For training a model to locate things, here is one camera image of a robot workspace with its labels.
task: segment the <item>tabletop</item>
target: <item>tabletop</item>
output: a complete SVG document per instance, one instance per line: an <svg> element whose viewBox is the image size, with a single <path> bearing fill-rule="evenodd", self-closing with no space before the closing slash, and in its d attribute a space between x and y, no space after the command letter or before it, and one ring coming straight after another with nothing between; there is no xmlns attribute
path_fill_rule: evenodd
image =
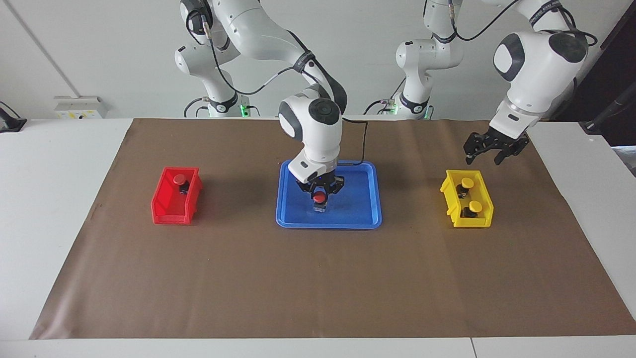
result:
<svg viewBox="0 0 636 358"><path fill-rule="evenodd" d="M31 120L0 136L0 357L631 357L636 336L409 340L27 341L130 126ZM636 178L602 137L539 123L530 136L625 304L636 315Z"/></svg>

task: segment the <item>yellow button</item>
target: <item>yellow button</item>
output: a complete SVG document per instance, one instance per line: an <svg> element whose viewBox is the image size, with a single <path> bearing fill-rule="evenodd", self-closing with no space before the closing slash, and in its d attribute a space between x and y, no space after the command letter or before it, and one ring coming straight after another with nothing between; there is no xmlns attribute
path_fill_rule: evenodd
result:
<svg viewBox="0 0 636 358"><path fill-rule="evenodd" d="M472 189L475 186L475 182L470 178L462 179L462 186L464 189Z"/></svg>
<svg viewBox="0 0 636 358"><path fill-rule="evenodd" d="M473 213L481 213L481 211L483 210L483 206L481 205L481 203L475 200L471 201L470 204L468 204L468 208Z"/></svg>

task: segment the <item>button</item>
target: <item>button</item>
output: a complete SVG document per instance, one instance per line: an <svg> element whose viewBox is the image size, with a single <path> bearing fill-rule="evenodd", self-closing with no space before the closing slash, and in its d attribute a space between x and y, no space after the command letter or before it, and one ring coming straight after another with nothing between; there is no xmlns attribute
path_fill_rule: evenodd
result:
<svg viewBox="0 0 636 358"><path fill-rule="evenodd" d="M317 204L323 204L327 201L327 195L323 192L316 192L314 194L314 202Z"/></svg>
<svg viewBox="0 0 636 358"><path fill-rule="evenodd" d="M186 176L183 174L177 174L172 179L172 182L175 183L176 185L183 185L186 183Z"/></svg>
<svg viewBox="0 0 636 358"><path fill-rule="evenodd" d="M483 206L481 205L481 203L475 200L471 201L470 204L468 204L468 208L473 213L481 213L481 211L483 210Z"/></svg>
<svg viewBox="0 0 636 358"><path fill-rule="evenodd" d="M475 186L475 182L470 178L462 179L462 186L465 189L472 189Z"/></svg>

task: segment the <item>plastic bin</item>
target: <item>plastic bin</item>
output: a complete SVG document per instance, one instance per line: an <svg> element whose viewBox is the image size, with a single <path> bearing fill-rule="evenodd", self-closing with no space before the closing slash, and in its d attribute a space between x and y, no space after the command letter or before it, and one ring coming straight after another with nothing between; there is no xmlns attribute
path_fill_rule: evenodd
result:
<svg viewBox="0 0 636 358"><path fill-rule="evenodd" d="M151 203L153 222L158 225L190 225L197 212L197 200L203 184L198 168L164 168ZM190 184L187 194L182 194L174 183L177 175L185 176Z"/></svg>
<svg viewBox="0 0 636 358"><path fill-rule="evenodd" d="M474 187L470 189L465 198L460 199L457 186L460 185L463 178L471 179L474 182ZM480 171L447 170L446 180L444 180L440 191L444 193L446 198L448 206L446 214L450 216L454 227L490 227L495 207L490 200ZM469 206L471 201L479 202L483 208L482 211L477 214L476 218L462 217L462 209Z"/></svg>

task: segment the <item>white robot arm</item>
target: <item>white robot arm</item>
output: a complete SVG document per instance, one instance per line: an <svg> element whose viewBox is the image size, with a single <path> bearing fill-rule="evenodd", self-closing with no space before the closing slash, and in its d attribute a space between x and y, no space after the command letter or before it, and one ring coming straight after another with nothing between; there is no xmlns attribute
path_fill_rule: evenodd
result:
<svg viewBox="0 0 636 358"><path fill-rule="evenodd" d="M455 16L459 15L462 1L453 0ZM455 38L450 22L448 0L427 0L424 11L424 24L432 31L432 38L404 42L396 52L406 82L404 90L393 98L392 113L401 118L424 119L433 87L428 71L457 67L464 58L464 45Z"/></svg>
<svg viewBox="0 0 636 358"><path fill-rule="evenodd" d="M241 117L241 104L248 103L245 96L234 91L223 80L216 61L212 54L210 44L205 35L201 13L207 13L212 17L214 25L211 28L211 36L215 43L222 44L216 47L219 65L230 62L240 55L234 44L230 41L223 26L214 18L206 2L199 0L181 0L181 17L187 25L190 34L197 42L196 45L182 46L174 53L177 67L185 74L199 78L207 92L210 117ZM223 75L232 84L232 77L226 71Z"/></svg>
<svg viewBox="0 0 636 358"><path fill-rule="evenodd" d="M495 158L497 165L510 155L518 155L529 142L525 131L566 90L588 54L585 35L565 16L567 11L559 0L521 0L512 8L529 20L535 32L510 34L497 47L494 65L510 83L510 89L490 121L489 130L485 134L472 133L466 141L468 164L489 150L500 150Z"/></svg>
<svg viewBox="0 0 636 358"><path fill-rule="evenodd" d="M209 93L216 91L223 99L236 95L237 91L227 83L222 86L219 79L224 76L218 66L238 54L285 61L291 65L289 69L310 83L307 89L280 104L279 117L283 130L305 145L289 164L289 170L300 188L311 193L316 210L324 211L329 194L336 194L345 183L344 178L335 175L342 113L347 106L344 88L296 35L270 19L259 0L182 0L183 13L187 13L184 19L188 26L189 20L198 20L194 21L197 23L192 28L193 37L199 43L209 42L206 49L210 56L197 57L195 51L199 50L186 48L177 51L177 63L181 63L184 72L203 79Z"/></svg>

